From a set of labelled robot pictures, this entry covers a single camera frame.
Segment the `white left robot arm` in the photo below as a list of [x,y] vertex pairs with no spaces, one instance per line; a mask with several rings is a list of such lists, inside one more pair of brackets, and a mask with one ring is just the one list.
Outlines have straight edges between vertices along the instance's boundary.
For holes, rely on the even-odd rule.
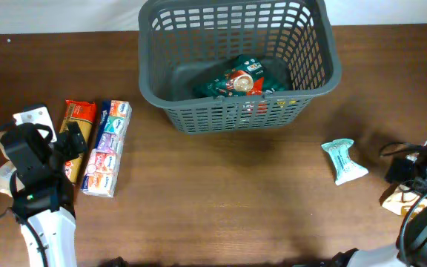
[[1,144],[16,171],[10,208],[21,227],[31,266],[76,266],[73,184],[64,155],[50,147],[46,125],[24,123],[4,133]]

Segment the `Kleenex tissue multipack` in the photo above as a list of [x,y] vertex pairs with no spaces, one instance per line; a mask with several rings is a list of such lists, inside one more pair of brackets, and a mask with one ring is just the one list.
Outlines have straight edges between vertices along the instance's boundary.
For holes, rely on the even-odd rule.
[[104,100],[96,133],[82,180],[81,192],[113,197],[132,107],[129,102]]

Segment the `green Nescafe coffee bag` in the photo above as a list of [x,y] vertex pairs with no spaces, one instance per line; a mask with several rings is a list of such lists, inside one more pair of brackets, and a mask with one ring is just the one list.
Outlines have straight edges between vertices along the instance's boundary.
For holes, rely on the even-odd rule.
[[221,75],[193,88],[198,97],[256,96],[286,91],[258,58],[241,54],[233,59]]

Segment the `teal wet wipes packet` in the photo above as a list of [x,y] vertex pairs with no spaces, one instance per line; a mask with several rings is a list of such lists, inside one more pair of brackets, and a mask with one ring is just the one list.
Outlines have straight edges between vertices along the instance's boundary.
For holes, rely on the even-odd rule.
[[328,153],[336,169],[336,185],[364,177],[368,169],[357,164],[350,158],[348,149],[354,144],[352,139],[335,139],[321,144],[321,148]]

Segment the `beige snack bag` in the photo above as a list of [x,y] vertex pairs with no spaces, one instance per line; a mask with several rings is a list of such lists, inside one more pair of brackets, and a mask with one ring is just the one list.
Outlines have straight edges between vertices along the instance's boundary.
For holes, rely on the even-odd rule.
[[393,183],[380,197],[380,205],[387,211],[404,217],[421,198],[421,193],[411,187],[410,181]]

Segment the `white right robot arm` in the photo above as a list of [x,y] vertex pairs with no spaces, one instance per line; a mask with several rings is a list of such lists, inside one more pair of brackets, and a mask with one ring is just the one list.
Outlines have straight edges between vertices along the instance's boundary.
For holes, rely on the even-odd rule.
[[134,122],[114,197],[76,196],[77,262],[306,263],[382,245],[413,254],[427,208],[400,217],[379,201],[388,144],[426,137],[427,122],[358,116],[198,135]]

